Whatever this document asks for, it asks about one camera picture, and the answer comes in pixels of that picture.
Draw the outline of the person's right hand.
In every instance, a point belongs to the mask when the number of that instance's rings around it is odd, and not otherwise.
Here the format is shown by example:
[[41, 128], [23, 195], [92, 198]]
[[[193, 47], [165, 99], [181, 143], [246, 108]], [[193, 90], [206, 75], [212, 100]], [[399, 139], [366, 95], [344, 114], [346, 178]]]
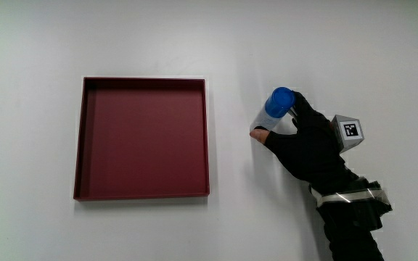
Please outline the person's right hand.
[[272, 151], [295, 178], [319, 193], [344, 191], [358, 176], [345, 166], [331, 122], [299, 92], [295, 93], [293, 109], [297, 133], [278, 134], [258, 126], [250, 131], [251, 138]]

